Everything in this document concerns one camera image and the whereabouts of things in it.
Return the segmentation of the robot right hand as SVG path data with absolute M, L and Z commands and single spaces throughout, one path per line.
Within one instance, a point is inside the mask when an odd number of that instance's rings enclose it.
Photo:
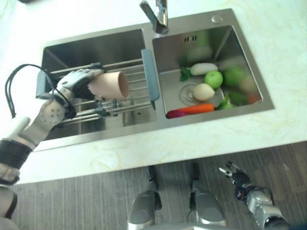
M 231 161 L 228 161 L 224 168 L 219 167 L 219 171 L 237 187 L 244 187 L 251 182 L 249 176 Z

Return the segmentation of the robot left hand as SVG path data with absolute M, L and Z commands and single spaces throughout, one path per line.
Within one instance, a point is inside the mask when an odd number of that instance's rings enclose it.
M 59 90 L 69 102 L 74 99 L 94 100 L 96 96 L 88 88 L 88 84 L 100 74 L 101 69 L 79 69 L 70 72 L 57 83 Z

